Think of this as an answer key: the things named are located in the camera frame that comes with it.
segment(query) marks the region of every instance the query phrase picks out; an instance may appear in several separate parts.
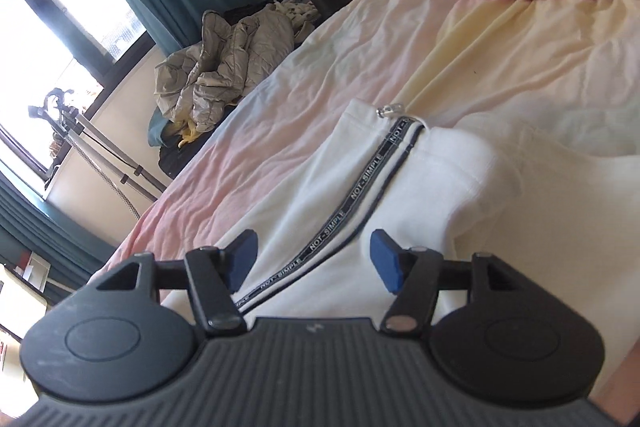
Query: puffer jacket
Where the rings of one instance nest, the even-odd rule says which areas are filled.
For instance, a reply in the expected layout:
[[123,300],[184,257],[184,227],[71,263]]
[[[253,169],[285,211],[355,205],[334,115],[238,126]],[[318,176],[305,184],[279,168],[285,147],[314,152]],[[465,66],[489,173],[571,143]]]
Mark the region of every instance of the puffer jacket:
[[225,105],[248,95],[294,48],[292,21],[273,4],[235,26],[218,13],[202,16],[202,42],[156,67],[156,103],[174,122],[210,131]]

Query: window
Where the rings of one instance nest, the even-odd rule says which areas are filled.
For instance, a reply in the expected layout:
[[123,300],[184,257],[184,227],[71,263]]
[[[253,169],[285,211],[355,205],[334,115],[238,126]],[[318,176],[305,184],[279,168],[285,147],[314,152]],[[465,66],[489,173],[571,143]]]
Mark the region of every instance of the window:
[[152,46],[125,0],[0,0],[0,153],[47,180],[66,147],[28,105],[73,89],[72,105],[91,117]]

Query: bed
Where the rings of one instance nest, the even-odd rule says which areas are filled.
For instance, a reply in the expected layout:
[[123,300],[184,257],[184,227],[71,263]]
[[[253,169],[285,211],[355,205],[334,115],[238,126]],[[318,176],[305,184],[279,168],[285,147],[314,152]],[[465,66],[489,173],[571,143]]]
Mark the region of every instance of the bed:
[[354,98],[402,102],[430,126],[515,115],[582,153],[638,155],[639,49],[640,0],[353,0],[242,101],[103,270],[218,244]]

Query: white garment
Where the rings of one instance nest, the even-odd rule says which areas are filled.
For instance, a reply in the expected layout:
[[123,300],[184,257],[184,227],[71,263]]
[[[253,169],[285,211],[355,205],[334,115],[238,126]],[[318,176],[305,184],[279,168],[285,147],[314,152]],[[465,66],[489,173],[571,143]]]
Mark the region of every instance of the white garment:
[[[258,234],[258,259],[235,296],[249,324],[265,315],[369,316],[378,324],[394,296],[369,258],[376,229],[448,259],[493,251],[600,330],[604,377],[640,334],[631,226],[639,168],[637,156],[589,158],[505,117],[471,115],[454,129],[428,130],[381,119],[354,100],[318,151],[220,246],[245,229]],[[331,220],[336,209],[343,211]],[[441,295],[436,319],[455,297]],[[184,293],[164,304],[190,315]]]

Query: black stripe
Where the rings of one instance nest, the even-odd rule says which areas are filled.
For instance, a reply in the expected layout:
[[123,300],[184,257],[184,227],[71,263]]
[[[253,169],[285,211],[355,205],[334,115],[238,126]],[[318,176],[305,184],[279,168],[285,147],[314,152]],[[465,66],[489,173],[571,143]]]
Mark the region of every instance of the black stripe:
[[380,171],[389,162],[391,156],[398,148],[398,144],[404,139],[409,127],[415,122],[414,119],[403,116],[396,121],[393,127],[386,134],[382,143],[378,146],[376,153],[369,160],[367,166],[360,172],[357,181],[351,187],[349,194],[342,201],[340,207],[331,215],[324,223],[320,232],[309,241],[303,250],[295,256],[290,263],[279,272],[274,273],[271,277],[264,280],[260,285],[256,286],[249,293],[244,295],[236,306],[241,308],[252,299],[256,298],[260,293],[273,286],[279,280],[291,275],[300,269],[304,264],[313,259],[322,248],[327,245],[332,238],[340,232],[348,220],[353,216],[359,208],[364,196],[369,192],[373,181],[378,177]]
[[313,272],[313,270],[315,270],[316,268],[318,268],[319,266],[321,266],[322,263],[325,263],[325,261],[328,261],[329,259],[331,259],[334,255],[336,255],[340,250],[344,249],[348,244],[351,243],[351,241],[353,241],[356,236],[362,232],[362,229],[364,228],[364,226],[367,224],[367,221],[371,218],[373,212],[375,211],[375,209],[378,207],[378,204],[380,203],[380,200],[382,199],[382,196],[384,196],[386,189],[388,188],[389,184],[391,183],[391,181],[393,180],[393,178],[395,177],[395,175],[398,173],[399,169],[402,167],[402,165],[404,164],[404,162],[407,159],[407,156],[409,156],[409,152],[411,151],[412,148],[414,148],[415,143],[418,141],[418,138],[420,136],[420,133],[424,130],[424,126],[421,125],[420,127],[418,127],[415,132],[414,135],[412,136],[411,142],[409,143],[409,145],[407,146],[407,148],[402,152],[400,158],[398,159],[398,163],[396,163],[396,166],[394,167],[394,169],[389,173],[389,176],[386,178],[384,184],[382,185],[382,187],[380,188],[380,192],[378,193],[378,195],[376,196],[376,199],[373,201],[370,209],[367,211],[367,214],[364,216],[363,220],[357,225],[357,227],[355,228],[355,230],[353,230],[353,232],[351,232],[351,234],[349,235],[349,237],[347,237],[342,243],[340,243],[340,245],[338,245],[338,247],[336,247],[334,250],[332,250],[326,257],[324,257],[324,259],[321,259],[315,266],[311,267],[308,271],[300,274],[298,277],[292,278],[289,281],[287,281],[285,284],[283,284],[282,286],[280,286],[279,288],[277,288],[276,290],[274,290],[272,293],[270,293],[269,295],[263,297],[262,299],[259,299],[257,301],[254,301],[247,309],[245,309],[244,311],[242,311],[242,315],[246,315],[247,313],[249,313],[250,311],[256,309],[258,306],[260,306],[261,304],[264,304],[265,302],[267,302],[269,299],[271,299],[273,296],[276,296],[278,293],[280,293],[281,291],[283,291],[284,289],[288,288],[289,286],[291,286],[294,282],[299,281],[300,279],[302,279],[305,275],[310,274],[311,272]]

